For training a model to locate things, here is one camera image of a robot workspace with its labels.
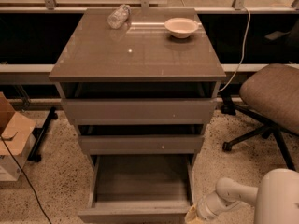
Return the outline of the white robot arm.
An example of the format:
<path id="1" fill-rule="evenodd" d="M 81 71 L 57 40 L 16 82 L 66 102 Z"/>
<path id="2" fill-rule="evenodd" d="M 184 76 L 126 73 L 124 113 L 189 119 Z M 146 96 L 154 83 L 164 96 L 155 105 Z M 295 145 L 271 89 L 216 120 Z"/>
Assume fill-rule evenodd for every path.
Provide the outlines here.
<path id="1" fill-rule="evenodd" d="M 244 204 L 254 207 L 254 224 L 299 224 L 299 173 L 289 169 L 272 170 L 258 187 L 221 178 L 213 192 L 189 209 L 184 221 L 206 224 Z"/>

